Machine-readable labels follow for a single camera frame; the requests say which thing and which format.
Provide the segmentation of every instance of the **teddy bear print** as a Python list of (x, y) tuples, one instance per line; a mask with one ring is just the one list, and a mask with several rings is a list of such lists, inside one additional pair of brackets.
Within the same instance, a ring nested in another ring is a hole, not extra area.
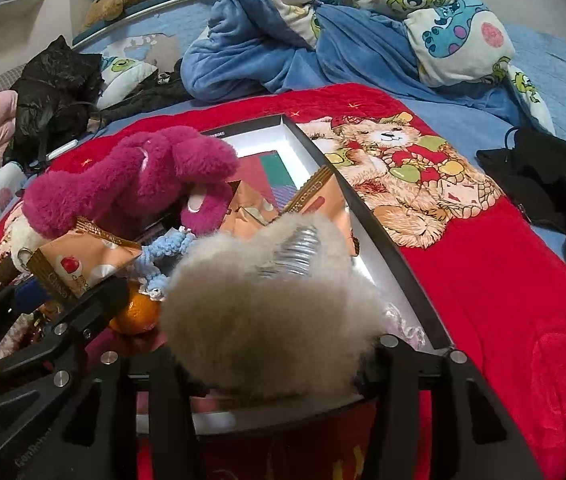
[(452, 218), (477, 216), (502, 195), (442, 137), (422, 135), (403, 112), (324, 117), (300, 128), (338, 168), (399, 246), (428, 248)]

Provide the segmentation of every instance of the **snack packet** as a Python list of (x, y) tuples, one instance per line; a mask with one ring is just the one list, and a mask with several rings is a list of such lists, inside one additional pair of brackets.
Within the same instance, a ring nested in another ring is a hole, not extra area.
[(242, 180), (230, 182), (234, 196), (219, 228), (232, 236), (249, 240), (263, 226), (279, 216), (276, 208)]
[(349, 221), (348, 204), (341, 191), (341, 186), (329, 166), (322, 166), (310, 179), (303, 184), (281, 214), (315, 213), (327, 216), (343, 233), (350, 256), (359, 254), (359, 241), (352, 235), (352, 225)]
[(139, 244), (80, 218), (72, 231), (38, 248), (28, 269), (60, 303), (72, 304), (140, 254)]

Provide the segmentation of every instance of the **white pillow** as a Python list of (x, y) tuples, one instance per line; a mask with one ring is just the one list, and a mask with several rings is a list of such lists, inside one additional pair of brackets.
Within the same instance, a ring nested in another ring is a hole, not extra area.
[(156, 70), (149, 63), (127, 57), (111, 57), (105, 61), (108, 64), (101, 72), (104, 90), (96, 101), (96, 108), (99, 110), (125, 99), (141, 81)]
[(421, 82), (430, 87), (497, 76), (502, 62), (514, 57), (503, 23), (483, 0), (455, 0), (415, 10), (404, 23), (419, 60)]

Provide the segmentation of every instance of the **blue crochet toy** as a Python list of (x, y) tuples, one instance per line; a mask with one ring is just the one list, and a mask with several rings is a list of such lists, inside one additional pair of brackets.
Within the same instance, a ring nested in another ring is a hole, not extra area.
[(163, 296), (170, 280), (154, 265), (154, 260), (162, 256), (185, 254), (194, 238), (193, 233), (180, 227), (178, 231), (169, 230), (151, 244), (143, 246), (143, 253), (134, 261), (134, 270), (145, 278), (148, 291), (159, 290)]

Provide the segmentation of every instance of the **white plush toy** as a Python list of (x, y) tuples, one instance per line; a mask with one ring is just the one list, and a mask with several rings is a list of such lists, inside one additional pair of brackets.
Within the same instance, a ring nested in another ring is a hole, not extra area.
[(205, 384), (246, 395), (351, 391), (385, 333), (385, 303), (319, 214), (284, 214), (251, 240), (192, 243), (161, 312), (176, 359)]
[(10, 230), (12, 237), (12, 245), (10, 247), (12, 263), (20, 272), (27, 272), (25, 264), (28, 262), (29, 257), (49, 240), (34, 231), (23, 214), (12, 222)]

